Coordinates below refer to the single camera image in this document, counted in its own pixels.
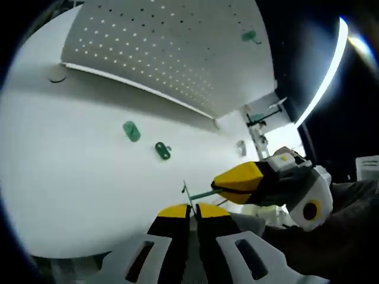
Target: black background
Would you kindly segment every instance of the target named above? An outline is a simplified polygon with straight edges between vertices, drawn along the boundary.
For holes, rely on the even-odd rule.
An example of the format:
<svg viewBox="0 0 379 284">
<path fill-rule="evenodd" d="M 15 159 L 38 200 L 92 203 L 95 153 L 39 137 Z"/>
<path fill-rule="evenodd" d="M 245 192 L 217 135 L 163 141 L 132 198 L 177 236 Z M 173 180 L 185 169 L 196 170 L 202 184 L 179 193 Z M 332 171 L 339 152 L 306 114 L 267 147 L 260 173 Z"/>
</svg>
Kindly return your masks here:
<svg viewBox="0 0 379 284">
<path fill-rule="evenodd" d="M 265 21 L 279 98 L 296 122 L 329 68 L 338 39 L 338 19 L 368 33 L 368 15 L 378 22 L 372 1 L 257 0 Z M 334 182 L 356 179 L 355 158 L 379 154 L 379 87 L 349 42 L 336 76 L 322 100 L 299 128 L 307 157 L 327 167 Z"/>
</svg>

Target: perforated panel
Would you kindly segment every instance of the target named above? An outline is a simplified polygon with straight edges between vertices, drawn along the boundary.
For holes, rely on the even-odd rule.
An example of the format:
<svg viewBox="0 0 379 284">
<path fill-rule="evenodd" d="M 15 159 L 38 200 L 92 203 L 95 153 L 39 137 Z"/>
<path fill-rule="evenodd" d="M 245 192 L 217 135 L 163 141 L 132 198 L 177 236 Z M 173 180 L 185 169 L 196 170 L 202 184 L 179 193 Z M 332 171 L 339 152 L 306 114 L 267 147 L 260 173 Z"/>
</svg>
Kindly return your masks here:
<svg viewBox="0 0 379 284">
<path fill-rule="evenodd" d="M 251 0 L 87 1 L 62 62 L 131 80 L 214 118 L 274 90 L 268 37 Z"/>
</svg>

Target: black slot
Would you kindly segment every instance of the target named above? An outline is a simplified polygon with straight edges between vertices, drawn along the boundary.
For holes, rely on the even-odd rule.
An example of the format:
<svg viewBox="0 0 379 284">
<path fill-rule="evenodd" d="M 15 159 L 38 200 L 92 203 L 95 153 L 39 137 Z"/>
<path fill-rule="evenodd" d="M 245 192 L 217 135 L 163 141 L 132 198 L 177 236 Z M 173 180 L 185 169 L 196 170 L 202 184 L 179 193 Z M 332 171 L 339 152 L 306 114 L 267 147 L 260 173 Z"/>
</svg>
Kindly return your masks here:
<svg viewBox="0 0 379 284">
<path fill-rule="evenodd" d="M 136 260 L 131 265 L 128 274 L 125 277 L 125 280 L 128 280 L 131 283 L 136 283 L 138 280 L 138 277 L 140 276 L 140 272 L 142 269 L 142 266 L 149 255 L 154 243 L 151 241 L 145 241 L 144 247 L 142 248 L 140 254 L 136 257 Z"/>
<path fill-rule="evenodd" d="M 259 280 L 265 277 L 268 273 L 267 268 L 263 264 L 262 260 L 259 258 L 254 248 L 252 248 L 246 240 L 239 240 L 235 243 L 237 249 L 241 253 L 248 268 L 250 269 L 251 276 L 253 277 L 253 279 Z"/>
</svg>

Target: green clip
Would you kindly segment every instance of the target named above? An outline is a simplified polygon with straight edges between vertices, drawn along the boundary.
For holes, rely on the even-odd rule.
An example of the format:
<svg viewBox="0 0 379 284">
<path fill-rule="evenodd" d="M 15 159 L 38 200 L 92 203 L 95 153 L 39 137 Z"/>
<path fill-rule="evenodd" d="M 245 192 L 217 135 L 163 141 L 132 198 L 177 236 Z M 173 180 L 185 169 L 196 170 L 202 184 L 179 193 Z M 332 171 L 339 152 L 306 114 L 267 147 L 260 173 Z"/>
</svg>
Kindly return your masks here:
<svg viewBox="0 0 379 284">
<path fill-rule="evenodd" d="M 256 32 L 254 30 L 248 31 L 247 33 L 242 34 L 242 41 L 253 41 L 255 44 L 262 44 L 261 41 L 256 39 Z"/>
<path fill-rule="evenodd" d="M 138 130 L 137 126 L 134 124 L 133 121 L 127 121 L 123 125 L 125 134 L 127 137 L 129 137 L 130 141 L 137 142 L 141 138 L 140 131 Z"/>
<path fill-rule="evenodd" d="M 171 157 L 170 152 L 168 152 L 167 147 L 162 143 L 158 142 L 155 144 L 155 150 L 158 152 L 160 157 L 164 160 L 168 160 Z"/>
</svg>

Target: metal rod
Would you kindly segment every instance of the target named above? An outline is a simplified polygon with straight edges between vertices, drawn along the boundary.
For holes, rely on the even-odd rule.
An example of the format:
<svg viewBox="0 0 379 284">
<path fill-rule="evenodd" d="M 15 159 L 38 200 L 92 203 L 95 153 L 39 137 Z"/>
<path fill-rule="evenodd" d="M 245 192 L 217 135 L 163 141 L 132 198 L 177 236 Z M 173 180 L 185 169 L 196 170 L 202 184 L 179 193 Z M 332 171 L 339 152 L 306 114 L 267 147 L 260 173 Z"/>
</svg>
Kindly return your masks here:
<svg viewBox="0 0 379 284">
<path fill-rule="evenodd" d="M 207 196 L 210 196 L 210 195 L 221 193 L 222 191 L 223 191 L 222 189 L 216 189 L 214 191 L 208 191 L 208 192 L 204 192 L 204 193 L 201 193 L 201 194 L 198 194 L 198 195 L 193 195 L 193 196 L 190 196 L 190 200 L 200 199 L 200 198 L 203 198 L 203 197 L 207 197 Z"/>
</svg>

